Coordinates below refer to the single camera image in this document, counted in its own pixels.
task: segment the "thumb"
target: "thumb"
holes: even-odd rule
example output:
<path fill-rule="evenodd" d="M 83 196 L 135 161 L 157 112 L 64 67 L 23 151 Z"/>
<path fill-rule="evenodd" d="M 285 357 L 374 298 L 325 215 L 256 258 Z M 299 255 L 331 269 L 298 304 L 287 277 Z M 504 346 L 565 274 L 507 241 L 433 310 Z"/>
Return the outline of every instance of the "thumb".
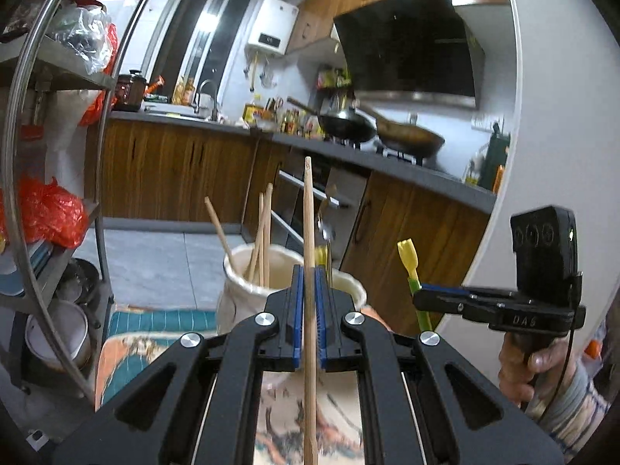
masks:
<path fill-rule="evenodd" d="M 566 341 L 557 341 L 544 350 L 533 353 L 528 360 L 528 367 L 532 372 L 541 374 L 547 372 L 554 367 L 562 365 L 566 359 L 568 352 L 568 343 Z"/>

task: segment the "screw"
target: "screw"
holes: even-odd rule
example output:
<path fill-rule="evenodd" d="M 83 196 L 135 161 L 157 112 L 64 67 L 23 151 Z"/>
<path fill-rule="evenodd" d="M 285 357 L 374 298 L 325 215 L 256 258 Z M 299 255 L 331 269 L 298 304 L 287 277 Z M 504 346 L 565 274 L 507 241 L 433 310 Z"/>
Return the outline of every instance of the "screw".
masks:
<path fill-rule="evenodd" d="M 271 313 L 258 313 L 254 321 L 261 327 L 268 327 L 275 322 L 275 316 Z"/>
<path fill-rule="evenodd" d="M 345 322 L 349 325 L 362 325 L 364 323 L 364 315 L 362 313 L 358 313 L 357 311 L 352 311 L 351 313 L 347 313 L 345 315 Z"/>
<path fill-rule="evenodd" d="M 200 336 L 195 332 L 190 332 L 181 337 L 181 346 L 185 348 L 193 348 L 200 344 Z"/>
<path fill-rule="evenodd" d="M 439 335 L 432 331 L 426 331 L 420 334 L 420 341 L 426 344 L 426 346 L 437 346 L 437 344 L 439 344 L 439 339 Z"/>

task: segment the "tiled floor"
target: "tiled floor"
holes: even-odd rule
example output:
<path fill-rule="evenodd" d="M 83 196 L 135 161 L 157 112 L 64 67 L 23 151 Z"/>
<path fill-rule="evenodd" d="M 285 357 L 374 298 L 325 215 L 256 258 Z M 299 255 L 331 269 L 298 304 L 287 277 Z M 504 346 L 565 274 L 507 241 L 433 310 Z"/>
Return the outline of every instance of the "tiled floor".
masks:
<path fill-rule="evenodd" d="M 231 248 L 241 236 L 227 236 Z M 105 248 L 117 303 L 215 309 L 224 285 L 224 249 L 215 234 L 105 231 Z M 95 232 L 75 257 L 98 267 Z"/>

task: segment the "gray countertop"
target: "gray countertop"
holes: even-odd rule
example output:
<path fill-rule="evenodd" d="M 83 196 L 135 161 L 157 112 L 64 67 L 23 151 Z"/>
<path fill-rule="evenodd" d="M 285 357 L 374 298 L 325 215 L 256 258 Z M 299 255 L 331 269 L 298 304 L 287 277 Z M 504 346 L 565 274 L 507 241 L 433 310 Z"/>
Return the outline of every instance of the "gray countertop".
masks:
<path fill-rule="evenodd" d="M 213 122 L 205 122 L 183 116 L 175 117 L 144 112 L 131 113 L 113 111 L 110 113 L 110 118 L 127 121 L 155 122 L 158 124 L 173 124 L 181 127 L 208 129 L 210 131 L 219 131 L 240 136 L 252 136 L 247 129 L 241 127 L 215 124 Z M 463 183 L 456 177 L 429 168 L 414 166 L 407 162 L 377 155 L 376 153 L 361 152 L 351 147 L 344 147 L 343 145 L 309 140 L 283 133 L 262 133 L 260 137 L 270 139 L 282 145 L 289 145 L 299 150 L 320 153 L 334 160 L 355 164 L 372 171 L 389 175 L 390 177 L 398 178 L 402 181 L 407 181 L 408 183 L 414 183 L 484 213 L 491 214 L 493 206 L 495 205 L 494 193 L 480 187 Z"/>

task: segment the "brown wok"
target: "brown wok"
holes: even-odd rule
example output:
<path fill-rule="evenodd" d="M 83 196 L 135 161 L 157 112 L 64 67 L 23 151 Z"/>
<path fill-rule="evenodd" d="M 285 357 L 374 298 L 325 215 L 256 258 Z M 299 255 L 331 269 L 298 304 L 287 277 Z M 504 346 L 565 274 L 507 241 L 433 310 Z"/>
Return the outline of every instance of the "brown wok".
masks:
<path fill-rule="evenodd" d="M 364 143 L 374 138 L 373 125 L 364 116 L 355 113 L 353 107 L 345 110 L 329 111 L 320 114 L 293 98 L 287 98 L 291 105 L 316 115 L 323 131 L 334 138 L 349 140 L 352 143 Z"/>
<path fill-rule="evenodd" d="M 413 155 L 417 164 L 422 164 L 425 158 L 433 157 L 446 142 L 437 133 L 424 127 L 386 119 L 365 103 L 361 103 L 359 108 L 377 120 L 377 133 L 381 143 L 397 152 Z"/>

